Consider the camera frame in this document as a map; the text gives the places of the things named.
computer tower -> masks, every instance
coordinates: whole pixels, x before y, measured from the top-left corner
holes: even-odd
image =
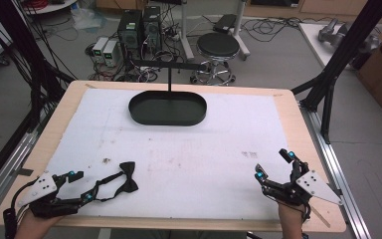
[[[133,9],[122,10],[117,35],[123,48],[139,51],[144,40],[142,12]]]
[[[147,6],[143,15],[147,48],[154,51],[153,53],[160,52],[162,50],[160,7]]]

white paper sheet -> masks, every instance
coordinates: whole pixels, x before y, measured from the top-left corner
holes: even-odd
[[[291,166],[278,154],[287,142],[273,97],[201,94],[205,119],[193,126],[142,125],[129,115],[139,91],[89,89],[48,164],[54,174],[85,177],[66,184],[61,198],[79,197],[96,180],[135,161],[139,189],[105,203],[89,203],[81,215],[278,219],[277,206],[254,178],[259,163],[271,180],[287,182]],[[124,176],[99,189],[112,197]]]

human hand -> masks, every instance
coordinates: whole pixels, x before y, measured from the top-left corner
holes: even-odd
[[[278,201],[278,206],[284,239],[300,239],[302,235],[303,205],[292,206]]]
[[[27,209],[17,229],[15,239],[42,239],[49,229],[62,218],[63,216],[49,219],[35,217],[33,212]]]

wheel caster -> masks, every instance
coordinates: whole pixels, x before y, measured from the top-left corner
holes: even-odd
[[[196,84],[197,78],[196,77],[190,77],[190,82],[191,82],[191,84]]]

plastic bag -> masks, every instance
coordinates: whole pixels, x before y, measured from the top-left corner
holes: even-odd
[[[74,19],[74,28],[77,30],[86,28],[99,28],[101,26],[101,19],[95,18],[95,12],[90,9],[78,8],[72,9]]]

